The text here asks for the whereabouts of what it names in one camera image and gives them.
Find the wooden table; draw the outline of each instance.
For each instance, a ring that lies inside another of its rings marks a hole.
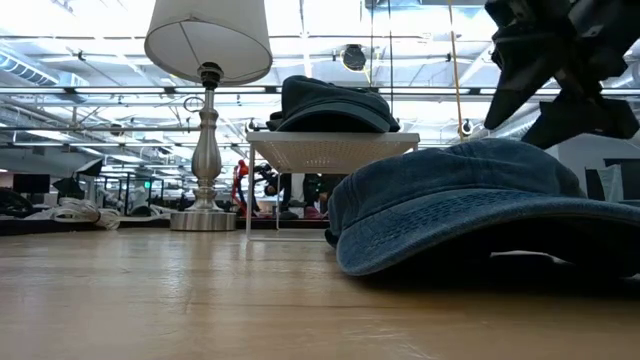
[[[323,243],[0,238],[0,358],[638,359],[635,298],[369,286]]]

